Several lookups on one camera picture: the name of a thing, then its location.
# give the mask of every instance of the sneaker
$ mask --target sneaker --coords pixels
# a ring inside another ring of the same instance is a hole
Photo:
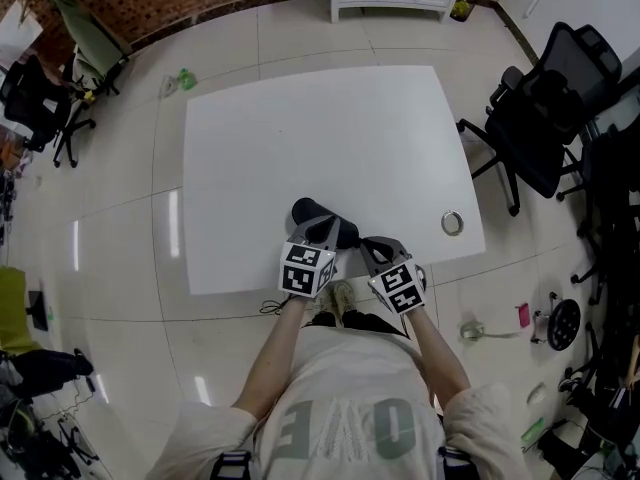
[[[342,315],[347,311],[356,310],[356,296],[353,288],[351,288],[351,285],[346,281],[338,281],[333,285],[333,297],[338,306],[340,320],[342,320]]]
[[[332,312],[335,309],[329,290],[323,288],[313,300],[313,316],[324,311]]]

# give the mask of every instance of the green plastic object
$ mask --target green plastic object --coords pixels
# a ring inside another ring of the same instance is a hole
[[[196,76],[191,73],[191,71],[187,71],[185,68],[182,68],[180,70],[180,75],[178,75],[178,78],[180,79],[180,87],[183,91],[193,89],[193,87],[195,87],[195,85],[198,83],[196,82]]]
[[[535,437],[537,437],[540,434],[540,432],[542,432],[543,429],[544,429],[544,418],[540,418],[538,421],[536,421],[533,425],[529,427],[529,430],[527,430],[524,434],[522,434],[522,437],[520,438],[522,439],[522,443],[524,445],[527,445]]]

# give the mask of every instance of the white table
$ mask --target white table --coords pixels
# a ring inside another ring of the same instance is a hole
[[[277,286],[301,197],[400,240],[419,264],[484,251],[475,190],[431,67],[349,68],[264,80],[189,101],[184,225],[191,293]],[[459,212],[464,230],[444,233]],[[337,278],[366,274],[355,250]]]

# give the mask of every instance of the white wall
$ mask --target white wall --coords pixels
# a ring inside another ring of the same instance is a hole
[[[564,21],[574,28],[593,25],[623,61],[625,71],[637,64],[635,59],[624,61],[640,48],[640,0],[540,0],[531,15],[524,18],[531,2],[500,0],[538,55],[544,50],[553,25]]]

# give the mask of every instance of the tile floor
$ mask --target tile floor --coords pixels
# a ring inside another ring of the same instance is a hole
[[[510,65],[530,64],[497,15],[476,7],[465,24],[440,24],[419,12],[346,12],[328,19],[323,0],[298,0],[225,16],[180,32],[138,55],[118,81],[122,94],[93,109],[98,126],[78,136],[77,169],[55,169],[52,152],[37,155],[18,183],[15,220],[5,247],[8,264],[43,287],[51,331],[43,345],[82,348],[103,389],[75,417],[101,462],[96,475],[143,477],[160,453],[179,404],[198,400],[204,379],[214,404],[239,392],[274,316],[258,313],[274,291],[191,296],[181,225],[182,149],[189,98],[259,79],[305,71],[382,64],[434,66],[456,118],[483,124],[485,105]],[[198,85],[160,100],[161,80],[191,69]],[[489,151],[468,134],[462,140],[473,169]],[[563,184],[570,186],[570,179]],[[503,182],[492,170],[475,182],[487,251],[434,264],[429,313],[474,384],[501,380],[512,390],[514,431],[563,409],[555,386],[568,364],[585,356],[584,335],[563,353],[532,346],[529,330],[512,340],[462,343],[458,328],[476,317],[492,332],[518,329],[514,307],[546,309],[548,292],[586,305],[589,286],[569,277],[589,260],[575,236],[580,198],[564,204],[521,186],[522,211],[509,216]],[[363,310],[387,314],[354,281]],[[528,407],[539,382],[547,399]],[[82,399],[86,387],[79,383]],[[74,402],[68,385],[42,397],[39,410]],[[550,468],[527,454],[537,478]]]

